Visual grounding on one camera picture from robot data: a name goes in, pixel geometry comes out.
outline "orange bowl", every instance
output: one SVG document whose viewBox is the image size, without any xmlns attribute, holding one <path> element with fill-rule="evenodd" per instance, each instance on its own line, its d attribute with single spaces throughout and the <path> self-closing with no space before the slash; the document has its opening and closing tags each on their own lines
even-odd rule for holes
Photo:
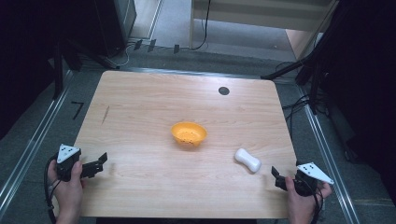
<svg viewBox="0 0 396 224">
<path fill-rule="evenodd" d="M 206 129 L 194 122 L 177 123 L 172 127 L 171 132 L 179 144 L 195 147 L 198 147 L 207 135 Z"/>
</svg>

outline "wooden table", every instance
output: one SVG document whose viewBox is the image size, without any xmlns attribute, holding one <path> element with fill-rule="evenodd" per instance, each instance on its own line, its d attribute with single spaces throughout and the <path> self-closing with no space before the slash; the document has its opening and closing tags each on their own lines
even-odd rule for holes
<svg viewBox="0 0 396 224">
<path fill-rule="evenodd" d="M 170 132 L 186 120 L 207 129 L 197 148 Z M 84 163 L 108 154 L 84 189 L 85 217 L 287 217 L 271 166 L 292 175 L 296 158 L 272 81 L 105 72 L 75 146 Z M 259 172 L 233 158 L 240 147 Z"/>
</svg>

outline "black circle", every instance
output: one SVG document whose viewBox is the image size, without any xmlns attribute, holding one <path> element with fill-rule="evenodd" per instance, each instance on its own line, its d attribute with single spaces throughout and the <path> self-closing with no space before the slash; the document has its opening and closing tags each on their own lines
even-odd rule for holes
<svg viewBox="0 0 396 224">
<path fill-rule="evenodd" d="M 230 90 L 228 90 L 227 87 L 220 87 L 220 88 L 219 88 L 219 93 L 220 93 L 221 95 L 228 95 L 228 94 L 230 93 Z"/>
</svg>

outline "human hand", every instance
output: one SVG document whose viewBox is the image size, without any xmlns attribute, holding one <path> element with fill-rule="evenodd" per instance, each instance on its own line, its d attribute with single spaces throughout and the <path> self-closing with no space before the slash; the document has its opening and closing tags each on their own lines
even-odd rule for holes
<svg viewBox="0 0 396 224">
<path fill-rule="evenodd" d="M 82 163 L 76 161 L 72 168 L 71 179 L 69 182 L 61 181 L 55 188 L 54 194 L 59 204 L 59 215 L 56 223 L 78 223 L 82 203 L 82 183 L 81 183 Z M 49 181 L 58 184 L 56 174 L 56 161 L 49 164 Z"/>
<path fill-rule="evenodd" d="M 294 187 L 294 182 L 291 177 L 286 176 L 286 188 L 288 189 L 288 208 L 289 208 L 289 222 L 290 224 L 307 224 L 310 222 L 315 212 L 316 202 L 314 196 L 303 197 L 300 196 Z M 332 194 L 332 189 L 328 183 L 323 182 L 319 188 L 321 194 L 318 197 L 318 202 L 327 198 Z"/>
</svg>

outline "controller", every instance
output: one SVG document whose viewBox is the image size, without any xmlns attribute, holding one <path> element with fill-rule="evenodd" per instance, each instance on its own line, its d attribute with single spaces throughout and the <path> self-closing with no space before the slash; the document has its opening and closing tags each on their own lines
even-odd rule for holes
<svg viewBox="0 0 396 224">
<path fill-rule="evenodd" d="M 58 179 L 68 182 L 71 178 L 71 172 L 73 165 L 76 161 L 79 161 L 81 155 L 81 149 L 78 147 L 70 147 L 61 144 L 58 152 L 56 173 Z M 103 164 L 107 161 L 107 153 L 103 154 L 98 161 L 89 162 L 82 165 L 81 178 L 88 177 L 92 178 L 97 173 L 103 171 Z"/>
<path fill-rule="evenodd" d="M 271 169 L 271 174 L 276 179 L 275 186 L 288 191 L 286 188 L 285 176 L 280 175 L 274 166 Z M 295 176 L 296 178 L 293 179 L 294 188 L 299 195 L 307 197 L 313 195 L 316 192 L 318 181 L 315 178 L 304 174 L 300 170 L 297 170 L 297 174 Z"/>
</svg>

